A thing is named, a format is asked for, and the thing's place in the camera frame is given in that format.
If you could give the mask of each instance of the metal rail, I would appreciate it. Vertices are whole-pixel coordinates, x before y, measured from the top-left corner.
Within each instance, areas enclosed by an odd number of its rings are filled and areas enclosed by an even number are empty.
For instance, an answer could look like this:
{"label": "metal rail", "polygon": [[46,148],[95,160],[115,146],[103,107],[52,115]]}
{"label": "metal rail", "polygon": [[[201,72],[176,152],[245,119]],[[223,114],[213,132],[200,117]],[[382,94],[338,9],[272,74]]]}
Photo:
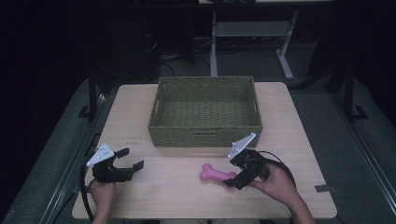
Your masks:
{"label": "metal rail", "polygon": [[393,211],[393,214],[396,216],[396,191],[395,188],[389,182],[387,176],[383,172],[380,164],[375,158],[370,147],[364,141],[364,138],[361,136],[361,132],[355,123],[351,122],[347,115],[344,113],[343,104],[339,97],[331,94],[331,99],[333,103],[336,105],[336,108],[340,114],[340,117],[343,119],[343,122],[348,127],[350,133],[355,138],[356,143],[361,150],[361,155],[366,162],[370,172],[372,173],[376,184],[381,189],[384,194],[385,200],[388,202],[390,209]]}
{"label": "metal rail", "polygon": [[101,117],[100,115],[103,111],[101,108],[104,106],[105,102],[105,97],[100,95],[97,101],[98,113],[93,118],[93,120],[89,122],[84,135],[81,137],[78,145],[76,146],[69,163],[64,169],[64,174],[62,175],[55,190],[52,192],[49,204],[47,205],[47,208],[39,223],[53,223],[55,220],[56,215],[62,206],[62,202],[66,197],[66,192],[70,189],[70,186],[73,182],[72,180],[76,178],[76,175],[78,175],[78,168],[80,166],[79,163],[81,162],[81,159],[85,153],[84,149],[90,145],[92,135],[94,134],[93,130],[99,118]]}

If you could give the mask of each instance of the finger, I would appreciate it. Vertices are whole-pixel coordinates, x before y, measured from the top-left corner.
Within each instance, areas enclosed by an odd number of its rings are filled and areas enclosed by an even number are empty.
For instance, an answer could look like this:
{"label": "finger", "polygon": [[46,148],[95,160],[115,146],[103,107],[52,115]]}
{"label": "finger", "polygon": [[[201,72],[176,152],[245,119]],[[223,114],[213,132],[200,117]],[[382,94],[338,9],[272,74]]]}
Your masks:
{"label": "finger", "polygon": [[259,175],[259,178],[262,182],[265,182],[267,179],[265,179],[263,176]]}
{"label": "finger", "polygon": [[261,189],[262,188],[262,182],[258,180],[253,180],[248,184],[249,186],[255,188],[255,189]]}
{"label": "finger", "polygon": [[276,165],[267,162],[267,163],[265,163],[265,167],[267,167],[268,171],[271,173],[271,171],[274,170],[274,168],[276,167]]}

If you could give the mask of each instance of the wire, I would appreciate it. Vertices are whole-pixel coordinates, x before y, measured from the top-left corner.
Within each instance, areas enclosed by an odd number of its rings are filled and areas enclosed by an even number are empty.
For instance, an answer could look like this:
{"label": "wire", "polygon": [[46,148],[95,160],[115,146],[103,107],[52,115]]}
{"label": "wire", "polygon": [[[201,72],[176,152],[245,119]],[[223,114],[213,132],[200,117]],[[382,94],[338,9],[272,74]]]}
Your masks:
{"label": "wire", "polygon": [[165,63],[158,63],[158,64],[170,68],[172,70],[172,77],[175,76],[175,69],[173,69],[172,66],[165,64]]}
{"label": "wire", "polygon": [[155,72],[157,72],[157,75],[159,77],[163,77],[163,72],[161,72],[160,70],[156,69]]}
{"label": "wire", "polygon": [[198,53],[199,51],[203,50],[203,49],[208,49],[210,47],[210,44],[212,43],[211,38],[209,37],[203,37],[202,39],[207,39],[207,42],[204,43],[201,46],[198,46],[195,48],[194,53]]}
{"label": "wire", "polygon": [[87,187],[87,192],[90,190],[91,185],[93,184],[93,182],[95,182],[96,178],[94,178],[93,180],[91,180],[90,184]]}
{"label": "wire", "polygon": [[204,64],[206,64],[206,66],[207,66],[208,68],[210,68],[210,64],[209,64],[207,61],[205,61],[204,59],[198,58],[198,57],[196,57],[196,56],[194,56],[194,58],[200,60],[201,62],[203,62]]}
{"label": "wire", "polygon": [[154,51],[155,47],[157,47],[157,39],[154,35],[146,35],[146,37],[151,37],[154,40],[154,45],[151,47],[151,49],[147,49],[148,52],[152,52]]}
{"label": "wire", "polygon": [[161,59],[161,60],[164,60],[164,61],[167,61],[167,62],[173,61],[173,60],[179,59],[179,58],[180,58],[180,55],[179,55],[179,54],[174,54],[174,55],[163,55],[163,56],[160,56],[160,59]]}
{"label": "wire", "polygon": [[80,167],[79,188],[81,191],[81,198],[82,198],[82,201],[84,202],[85,210],[87,210],[88,217],[90,218],[90,221],[93,221],[93,213],[90,208],[90,204],[88,203],[87,190],[85,189],[85,164],[87,163],[88,159],[85,160],[84,163]]}
{"label": "wire", "polygon": [[274,153],[271,153],[271,152],[268,152],[268,151],[259,151],[259,152],[270,154],[271,156],[275,157],[277,160],[279,160],[280,162],[283,163],[283,161],[278,156],[276,156]]}
{"label": "wire", "polygon": [[[93,154],[94,154],[94,153],[90,153],[90,154],[88,155],[88,159],[91,158]],[[83,163],[83,165],[81,166],[81,169],[84,168],[84,169],[83,169],[83,172],[82,172],[82,173],[83,173],[82,179],[83,179],[84,176],[85,176],[85,166],[84,166],[84,164],[87,163],[88,159],[85,160],[84,163]],[[59,212],[57,213],[57,215],[56,215],[55,218],[53,219],[53,222],[52,222],[52,223],[55,223],[55,222],[56,222],[56,220],[58,219],[58,217],[61,215],[62,211],[66,208],[66,206],[70,203],[70,201],[72,200],[72,198],[73,198],[75,195],[76,195],[75,192],[72,192],[72,193],[70,194],[70,196],[67,198],[67,200],[66,200],[66,201],[64,202],[64,204],[62,205],[62,207],[59,209]]]}

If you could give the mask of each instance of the black cable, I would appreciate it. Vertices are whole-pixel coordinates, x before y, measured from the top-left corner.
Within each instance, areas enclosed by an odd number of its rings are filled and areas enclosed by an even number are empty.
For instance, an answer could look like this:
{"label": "black cable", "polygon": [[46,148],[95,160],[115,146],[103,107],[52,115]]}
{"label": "black cable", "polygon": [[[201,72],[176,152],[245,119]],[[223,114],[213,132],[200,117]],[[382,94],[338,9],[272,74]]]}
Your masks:
{"label": "black cable", "polygon": [[81,190],[81,197],[82,197],[82,201],[84,202],[85,210],[87,210],[88,217],[90,218],[90,221],[93,221],[92,210],[90,208],[90,204],[88,203],[88,195],[87,195],[88,193],[87,193],[87,190],[85,189],[85,163],[86,162],[84,162],[80,168],[79,187]]}
{"label": "black cable", "polygon": [[210,37],[203,37],[204,39],[208,39],[208,41],[206,43],[204,43],[203,45],[200,45],[198,47],[195,48],[194,53],[202,53],[204,50],[208,50],[211,49],[211,38]]}
{"label": "black cable", "polygon": [[90,184],[87,187],[87,192],[90,191],[90,187],[93,184],[93,182],[95,182],[95,180],[96,180],[95,178],[93,180],[91,180]]}
{"label": "black cable", "polygon": [[174,54],[170,56],[160,56],[160,60],[162,61],[161,63],[170,63],[172,61],[179,60],[181,58],[182,57],[179,54]]}
{"label": "black cable", "polygon": [[[81,176],[80,176],[80,187],[81,187],[81,183],[83,183],[82,185],[84,186],[84,189],[85,189],[85,183],[84,183],[84,177],[85,177],[85,166],[84,166],[84,164],[81,166]],[[61,207],[61,209],[59,210],[59,212],[58,212],[58,214],[55,216],[55,219],[53,219],[53,222],[52,223],[55,223],[56,222],[56,220],[58,219],[58,217],[59,217],[59,215],[62,213],[62,211],[66,208],[66,206],[69,204],[69,202],[70,202],[70,200],[72,200],[72,198],[74,197],[76,195],[76,193],[75,192],[73,192],[70,196],[69,196],[69,198],[67,198],[67,200],[64,202],[64,204],[62,205],[62,207]]]}
{"label": "black cable", "polygon": [[204,59],[198,58],[197,56],[194,56],[194,58],[200,60],[201,62],[203,62],[204,64],[206,64],[206,66],[207,66],[208,68],[210,68],[210,64],[209,64],[207,61],[205,61]]}
{"label": "black cable", "polygon": [[160,70],[157,70],[157,73],[160,77],[164,77],[163,72],[161,72]]}
{"label": "black cable", "polygon": [[271,152],[268,152],[268,151],[259,151],[259,152],[270,154],[271,156],[273,156],[273,157],[275,157],[277,160],[279,160],[281,163],[283,163],[283,161],[282,161],[278,156],[276,156],[274,153],[271,153]]}
{"label": "black cable", "polygon": [[162,66],[165,66],[165,67],[170,68],[170,69],[172,70],[172,77],[175,76],[175,69],[173,69],[172,66],[170,66],[170,65],[168,65],[168,64],[165,64],[165,63],[158,63],[158,65],[162,65]]}

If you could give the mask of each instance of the woven storage basket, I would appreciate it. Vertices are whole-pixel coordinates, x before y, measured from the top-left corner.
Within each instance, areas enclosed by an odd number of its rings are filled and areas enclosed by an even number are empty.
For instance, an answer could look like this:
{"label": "woven storage basket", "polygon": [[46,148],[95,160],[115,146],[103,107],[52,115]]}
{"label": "woven storage basket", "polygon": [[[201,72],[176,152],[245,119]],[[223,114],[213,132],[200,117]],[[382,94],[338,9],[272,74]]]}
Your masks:
{"label": "woven storage basket", "polygon": [[262,118],[252,77],[162,77],[148,122],[155,147],[230,147]]}

